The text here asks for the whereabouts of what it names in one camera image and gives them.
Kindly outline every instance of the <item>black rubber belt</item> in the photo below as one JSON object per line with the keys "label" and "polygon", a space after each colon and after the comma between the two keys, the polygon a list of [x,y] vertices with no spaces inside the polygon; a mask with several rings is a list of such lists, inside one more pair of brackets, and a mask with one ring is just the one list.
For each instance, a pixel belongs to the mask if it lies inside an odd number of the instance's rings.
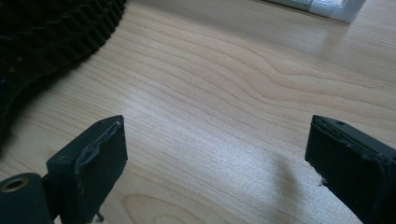
{"label": "black rubber belt", "polygon": [[0,136],[17,95],[105,44],[125,0],[0,0]]}

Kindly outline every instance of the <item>wooden table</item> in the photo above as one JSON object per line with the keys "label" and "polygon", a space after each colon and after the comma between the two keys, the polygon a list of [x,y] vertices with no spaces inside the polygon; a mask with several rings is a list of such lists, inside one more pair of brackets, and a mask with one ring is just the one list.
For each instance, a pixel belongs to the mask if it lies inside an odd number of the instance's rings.
{"label": "wooden table", "polygon": [[253,0],[131,0],[113,36],[26,102],[0,177],[125,117],[106,223],[360,223],[305,160],[312,115],[396,147],[396,2],[350,25]]}

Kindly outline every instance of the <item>tank track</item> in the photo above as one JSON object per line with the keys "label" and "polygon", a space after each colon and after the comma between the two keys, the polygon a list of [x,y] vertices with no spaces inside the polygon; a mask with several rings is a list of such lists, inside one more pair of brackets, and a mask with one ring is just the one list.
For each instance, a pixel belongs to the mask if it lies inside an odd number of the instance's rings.
{"label": "tank track", "polygon": [[0,1],[0,136],[18,94],[99,49],[125,0]]}

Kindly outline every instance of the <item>black rubber tread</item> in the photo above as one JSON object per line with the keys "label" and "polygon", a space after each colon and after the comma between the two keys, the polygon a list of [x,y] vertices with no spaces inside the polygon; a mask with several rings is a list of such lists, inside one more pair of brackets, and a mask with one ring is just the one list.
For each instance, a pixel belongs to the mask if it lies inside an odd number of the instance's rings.
{"label": "black rubber tread", "polygon": [[[124,3],[125,0],[79,0],[50,20],[0,34],[0,133],[9,107],[21,90],[105,44],[119,23]],[[44,18],[39,13],[31,14],[32,18]]]}

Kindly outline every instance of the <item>hole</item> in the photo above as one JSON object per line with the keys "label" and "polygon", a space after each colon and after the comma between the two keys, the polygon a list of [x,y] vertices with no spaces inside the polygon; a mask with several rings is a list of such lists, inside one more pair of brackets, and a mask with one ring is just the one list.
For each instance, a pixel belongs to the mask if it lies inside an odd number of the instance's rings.
{"label": "hole", "polygon": [[10,193],[12,191],[23,188],[27,184],[27,182],[29,182],[29,179],[26,178],[10,180],[1,188],[1,191],[4,193]]}

